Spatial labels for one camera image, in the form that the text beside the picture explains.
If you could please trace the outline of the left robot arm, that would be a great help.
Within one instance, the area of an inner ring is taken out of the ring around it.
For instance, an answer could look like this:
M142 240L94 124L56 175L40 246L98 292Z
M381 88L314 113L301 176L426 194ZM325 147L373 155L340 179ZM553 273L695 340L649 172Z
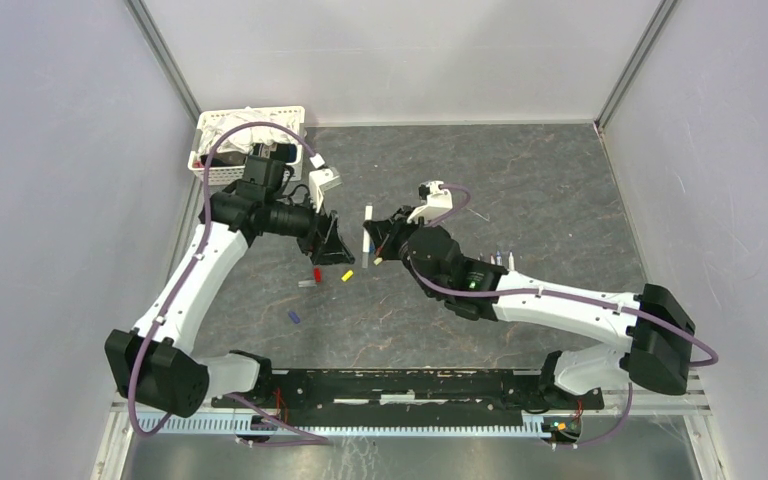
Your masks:
M187 418L205 399L225 393L255 408L272 399L268 359L228 353L198 360L192 351L220 286L258 237L295 239L315 266L353 263L336 212L324 207L324 194L340 185L340 175L314 160L299 202L285 184L289 167L263 157L248 158L241 178L209 194L191 245L161 294L130 330L114 330L105 341L117 391L131 410L146 405Z

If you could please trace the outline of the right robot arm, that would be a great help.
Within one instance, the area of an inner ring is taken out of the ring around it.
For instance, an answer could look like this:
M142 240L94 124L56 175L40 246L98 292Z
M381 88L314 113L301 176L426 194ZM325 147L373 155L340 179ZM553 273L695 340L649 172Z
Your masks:
M379 258L399 260L423 292L455 315L540 325L584 336L595 346L547 356L540 400L562 408L595 388L687 391L695 325L672 292L646 284L639 293L599 292L544 282L466 256L440 226L408 222L399 211L363 224Z

